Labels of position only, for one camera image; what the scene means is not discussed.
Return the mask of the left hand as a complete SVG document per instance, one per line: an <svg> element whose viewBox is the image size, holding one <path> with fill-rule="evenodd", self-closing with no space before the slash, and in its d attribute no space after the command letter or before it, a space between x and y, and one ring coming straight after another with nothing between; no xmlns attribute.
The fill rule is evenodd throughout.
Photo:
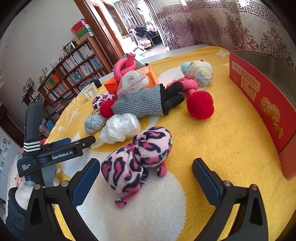
<svg viewBox="0 0 296 241"><path fill-rule="evenodd" d="M34 186L27 185L27 182L25 179L21 181L19 187L16 189L16 192L15 192L16 203L19 205L20 208L22 208L25 211L27 210L33 189L34 189Z"/></svg>

